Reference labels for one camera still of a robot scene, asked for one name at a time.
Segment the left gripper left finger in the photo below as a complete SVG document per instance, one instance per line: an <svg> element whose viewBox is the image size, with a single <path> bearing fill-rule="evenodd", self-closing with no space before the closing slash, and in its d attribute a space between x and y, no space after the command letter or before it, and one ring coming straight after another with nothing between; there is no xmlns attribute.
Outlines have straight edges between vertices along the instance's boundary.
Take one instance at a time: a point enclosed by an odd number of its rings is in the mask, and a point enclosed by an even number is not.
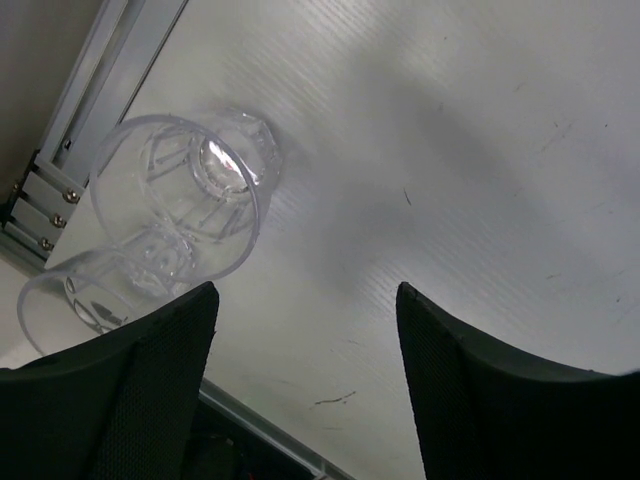
<svg viewBox="0 0 640 480"><path fill-rule="evenodd" d="M218 309L206 282L107 334L2 369L2 478L180 478Z"/></svg>

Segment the aluminium frame rail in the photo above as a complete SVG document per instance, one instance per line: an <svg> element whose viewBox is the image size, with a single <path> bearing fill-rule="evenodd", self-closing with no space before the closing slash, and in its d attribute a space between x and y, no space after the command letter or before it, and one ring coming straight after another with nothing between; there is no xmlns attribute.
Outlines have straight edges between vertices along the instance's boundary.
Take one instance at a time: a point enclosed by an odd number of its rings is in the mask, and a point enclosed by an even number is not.
<svg viewBox="0 0 640 480"><path fill-rule="evenodd" d="M1 246L44 269L89 181L95 149L125 116L185 7L104 1L44 136L1 207Z"/></svg>

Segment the clear plastic cup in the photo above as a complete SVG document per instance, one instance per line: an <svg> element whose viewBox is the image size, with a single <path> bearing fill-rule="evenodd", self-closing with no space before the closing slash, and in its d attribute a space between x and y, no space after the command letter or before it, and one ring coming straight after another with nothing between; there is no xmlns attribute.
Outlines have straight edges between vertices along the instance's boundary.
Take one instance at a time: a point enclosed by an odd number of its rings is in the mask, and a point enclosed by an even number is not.
<svg viewBox="0 0 640 480"><path fill-rule="evenodd" d="M41 356L109 333L190 289L191 248L161 233L84 251L29 280L17 318Z"/></svg>
<svg viewBox="0 0 640 480"><path fill-rule="evenodd" d="M267 122L234 108L116 126L89 177L109 242L162 280L196 283L252 252L283 158Z"/></svg>

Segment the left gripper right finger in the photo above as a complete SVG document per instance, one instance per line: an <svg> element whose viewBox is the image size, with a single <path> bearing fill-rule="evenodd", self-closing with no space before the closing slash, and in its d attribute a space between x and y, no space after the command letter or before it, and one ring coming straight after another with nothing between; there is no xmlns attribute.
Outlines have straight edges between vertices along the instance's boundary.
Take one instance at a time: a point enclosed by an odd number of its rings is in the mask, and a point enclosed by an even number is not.
<svg viewBox="0 0 640 480"><path fill-rule="evenodd" d="M409 283L402 359L430 479L635 479L639 375L544 359L454 317Z"/></svg>

